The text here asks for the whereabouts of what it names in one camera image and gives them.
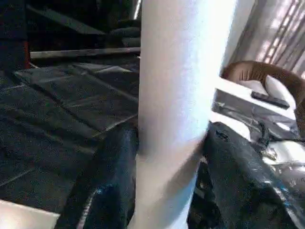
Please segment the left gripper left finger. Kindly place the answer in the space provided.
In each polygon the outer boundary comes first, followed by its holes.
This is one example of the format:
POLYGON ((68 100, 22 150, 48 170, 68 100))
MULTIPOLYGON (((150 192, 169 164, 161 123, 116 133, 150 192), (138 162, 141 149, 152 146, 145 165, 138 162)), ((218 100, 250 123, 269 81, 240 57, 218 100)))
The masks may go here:
POLYGON ((127 228, 137 151, 134 124, 125 122, 111 129, 78 175, 55 228, 127 228))

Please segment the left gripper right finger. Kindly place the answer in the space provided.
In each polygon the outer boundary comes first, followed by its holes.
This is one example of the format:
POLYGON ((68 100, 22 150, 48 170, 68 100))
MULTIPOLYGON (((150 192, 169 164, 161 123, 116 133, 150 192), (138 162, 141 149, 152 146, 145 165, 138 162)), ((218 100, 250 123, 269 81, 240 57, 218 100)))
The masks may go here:
POLYGON ((203 155, 226 228, 305 227, 301 202, 246 138, 221 122, 210 123, 203 155))

